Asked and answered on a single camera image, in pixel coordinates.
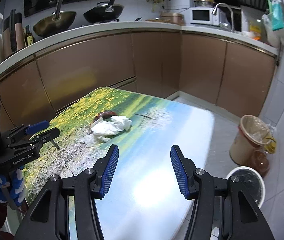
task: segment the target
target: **metal screw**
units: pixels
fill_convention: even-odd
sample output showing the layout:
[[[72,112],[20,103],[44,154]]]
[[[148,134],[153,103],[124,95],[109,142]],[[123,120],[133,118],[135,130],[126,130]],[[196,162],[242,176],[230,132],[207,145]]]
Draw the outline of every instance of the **metal screw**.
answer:
[[[59,175],[52,175],[50,180],[51,181],[57,181],[59,179]]]
[[[233,182],[239,182],[239,178],[238,178],[237,176],[232,176],[232,177],[231,177],[231,180],[232,180]]]
[[[93,168],[88,168],[85,170],[85,174],[91,175],[94,173],[94,169]]]
[[[196,169],[195,172],[198,175],[203,175],[204,174],[204,170],[203,169]]]

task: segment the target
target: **faucet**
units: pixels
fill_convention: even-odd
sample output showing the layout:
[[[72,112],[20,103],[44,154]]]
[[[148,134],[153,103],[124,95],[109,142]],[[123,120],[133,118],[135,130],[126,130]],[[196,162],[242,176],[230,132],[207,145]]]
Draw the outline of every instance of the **faucet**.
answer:
[[[231,32],[234,32],[234,15],[233,15],[233,11],[232,11],[230,6],[228,6],[226,3],[220,2],[215,6],[215,8],[212,11],[212,14],[217,15],[217,9],[220,5],[224,5],[225,7],[227,7],[230,10],[230,12],[231,12]]]

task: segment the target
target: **table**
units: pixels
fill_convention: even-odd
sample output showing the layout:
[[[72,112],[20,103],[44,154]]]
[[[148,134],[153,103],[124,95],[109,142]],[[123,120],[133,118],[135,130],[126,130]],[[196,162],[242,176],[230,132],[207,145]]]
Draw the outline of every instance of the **table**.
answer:
[[[97,113],[113,110],[132,120],[132,127],[107,143],[86,148],[79,139],[88,134]],[[170,148],[178,144],[185,157],[204,168],[214,126],[211,112],[138,93],[99,88],[70,106],[50,122],[60,136],[43,146],[41,157],[25,166],[31,203],[53,174],[62,178],[79,174],[104,157],[111,144],[119,147],[119,161],[110,190],[96,200],[106,240],[171,239],[189,208],[180,193],[170,161]],[[69,200],[71,240],[76,240],[74,199]]]

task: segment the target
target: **plastic bag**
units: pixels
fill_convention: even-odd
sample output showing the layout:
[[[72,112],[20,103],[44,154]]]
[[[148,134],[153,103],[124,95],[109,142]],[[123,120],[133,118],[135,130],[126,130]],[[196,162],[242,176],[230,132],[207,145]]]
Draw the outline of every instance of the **plastic bag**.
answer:
[[[272,29],[272,22],[270,20],[270,14],[262,15],[262,20],[264,23],[264,27],[266,30],[266,36],[267,36],[267,41],[274,47],[274,48],[279,48],[280,47],[280,38],[274,34],[273,29]]]
[[[272,1],[272,29],[277,31],[284,28],[284,14],[280,0]]]

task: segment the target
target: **bottle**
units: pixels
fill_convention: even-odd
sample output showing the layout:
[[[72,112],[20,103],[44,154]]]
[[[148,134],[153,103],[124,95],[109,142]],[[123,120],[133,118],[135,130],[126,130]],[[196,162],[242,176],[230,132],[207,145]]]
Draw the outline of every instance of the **bottle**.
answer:
[[[30,46],[30,45],[32,45],[32,44],[35,42],[35,40],[34,40],[34,38],[33,38],[33,35],[32,35],[32,33],[30,32],[30,27],[29,27],[29,25],[27,25],[27,26],[25,27],[25,42],[26,42],[26,45],[27,45],[27,46]]]

